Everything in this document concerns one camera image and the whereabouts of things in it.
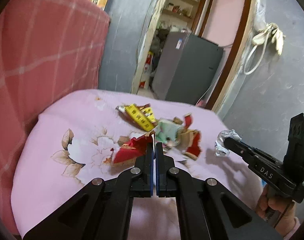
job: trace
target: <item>floral pattern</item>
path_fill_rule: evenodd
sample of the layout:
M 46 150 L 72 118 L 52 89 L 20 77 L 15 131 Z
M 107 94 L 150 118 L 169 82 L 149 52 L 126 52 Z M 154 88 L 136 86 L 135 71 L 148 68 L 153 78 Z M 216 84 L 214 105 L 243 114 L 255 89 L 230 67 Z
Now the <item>floral pattern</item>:
M 128 136 L 141 135 L 131 132 Z M 120 146 L 104 127 L 100 131 L 96 129 L 92 135 L 81 135 L 79 138 L 68 129 L 63 135 L 62 147 L 63 149 L 55 152 L 51 158 L 57 163 L 66 165 L 63 176 L 76 178 L 83 185 L 97 177 L 104 180 L 115 178 L 120 172 L 129 168 L 129 165 L 118 167 L 110 165 L 112 153 L 118 151 Z

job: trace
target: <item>gray wall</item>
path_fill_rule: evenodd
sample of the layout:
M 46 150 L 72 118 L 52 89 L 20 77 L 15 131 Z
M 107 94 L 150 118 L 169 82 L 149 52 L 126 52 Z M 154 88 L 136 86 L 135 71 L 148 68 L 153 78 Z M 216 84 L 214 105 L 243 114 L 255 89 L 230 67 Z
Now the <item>gray wall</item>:
M 266 21 L 286 35 L 283 54 L 278 57 L 275 45 L 269 46 L 223 121 L 244 142 L 283 160 L 290 119 L 304 112 L 304 12 L 296 0 L 266 0 Z M 302 221 L 304 201 L 297 215 Z
M 99 89 L 130 92 L 137 67 L 137 48 L 151 0 L 113 0 L 111 23 L 99 71 Z

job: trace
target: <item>wooden door frame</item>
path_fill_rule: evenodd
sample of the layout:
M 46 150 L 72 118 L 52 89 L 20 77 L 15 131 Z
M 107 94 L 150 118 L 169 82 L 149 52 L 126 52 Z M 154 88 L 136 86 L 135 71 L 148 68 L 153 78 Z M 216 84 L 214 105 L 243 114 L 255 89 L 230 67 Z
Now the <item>wooden door frame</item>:
M 194 21 L 193 21 L 192 26 L 191 26 L 191 31 L 192 31 L 193 34 L 195 34 L 195 32 L 196 32 L 196 28 L 199 24 L 205 2 L 206 2 L 206 0 L 200 0 L 200 2 L 199 2 L 199 7 L 197 8 L 197 11 L 196 11 L 196 14 L 195 14 L 195 17 L 194 17 Z
M 132 94 L 137 94 L 138 93 L 140 80 L 141 80 L 141 76 L 142 76 L 142 73 L 143 73 L 144 64 L 145 64 L 146 58 L 148 56 L 148 52 L 149 52 L 149 49 L 150 49 L 150 46 L 151 46 L 151 43 L 152 43 L 153 35 L 154 35 L 155 30 L 156 30 L 156 25 L 157 25 L 157 22 L 159 21 L 161 12 L 163 10 L 163 6 L 165 4 L 165 1 L 166 0 L 157 0 L 154 11 L 153 11 L 152 16 L 151 16 L 150 23 L 149 23 L 148 28 L 145 32 L 143 43 L 142 43 L 142 46 L 141 46 L 141 50 L 140 50 L 139 55 L 138 55 L 137 67 L 136 67 L 134 77 L 133 77 L 133 80 L 132 80 L 132 86 L 131 86 L 131 91 L 130 91 Z M 199 12 L 199 20 L 200 20 L 201 14 L 202 14 L 203 7 L 200 9 L 200 12 Z M 195 24 L 195 26 L 192 26 L 192 27 L 195 28 L 194 31 L 196 31 L 197 26 L 198 26 L 198 22 Z
M 199 32 L 199 37 L 202 37 L 202 35 L 203 35 L 205 25 L 207 23 L 209 15 L 210 15 L 212 3 L 213 3 L 213 0 L 210 0 L 209 6 L 205 13 L 204 20 L 203 20 L 203 23 L 202 23 L 202 26 L 201 26 L 201 29 Z M 230 54 L 224 65 L 224 68 L 219 77 L 219 80 L 218 80 L 208 102 L 206 103 L 206 106 L 205 106 L 206 109 L 214 110 L 214 111 L 217 110 L 217 109 L 215 109 L 214 106 L 217 105 L 219 100 L 223 101 L 223 97 L 228 90 L 228 87 L 226 84 L 227 80 L 228 79 L 231 80 L 231 75 L 235 76 L 235 74 L 236 74 L 235 69 L 237 68 L 237 64 L 235 64 L 235 62 L 237 61 L 236 59 L 237 59 L 237 56 L 240 54 L 240 51 L 243 50 L 244 45 L 245 45 L 245 40 L 247 39 L 247 35 L 246 35 L 246 37 L 244 37 L 245 30 L 249 24 L 248 20 L 252 17 L 252 14 L 253 14 L 254 10 L 252 10 L 252 13 L 250 13 L 250 8 L 254 7 L 254 3 L 255 3 L 255 0 L 254 0 L 254 2 L 253 2 L 253 0 L 244 0 L 244 7 L 243 7 L 240 22 L 239 22 L 239 27 L 236 32 Z

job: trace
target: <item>gray refrigerator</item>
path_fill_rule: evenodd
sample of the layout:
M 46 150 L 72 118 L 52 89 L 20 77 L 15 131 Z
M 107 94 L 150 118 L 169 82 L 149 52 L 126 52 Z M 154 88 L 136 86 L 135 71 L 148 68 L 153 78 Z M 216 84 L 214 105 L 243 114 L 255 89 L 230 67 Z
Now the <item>gray refrigerator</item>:
M 169 33 L 152 82 L 158 99 L 196 104 L 210 87 L 223 48 L 191 33 Z

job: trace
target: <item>refrigerator label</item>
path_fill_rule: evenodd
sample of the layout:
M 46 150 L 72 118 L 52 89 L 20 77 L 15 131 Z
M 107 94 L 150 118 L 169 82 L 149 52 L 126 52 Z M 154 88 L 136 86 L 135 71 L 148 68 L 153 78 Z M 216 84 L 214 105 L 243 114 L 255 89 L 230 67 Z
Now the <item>refrigerator label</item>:
M 181 47 L 182 39 L 179 39 L 177 44 L 176 44 L 176 49 L 179 49 Z

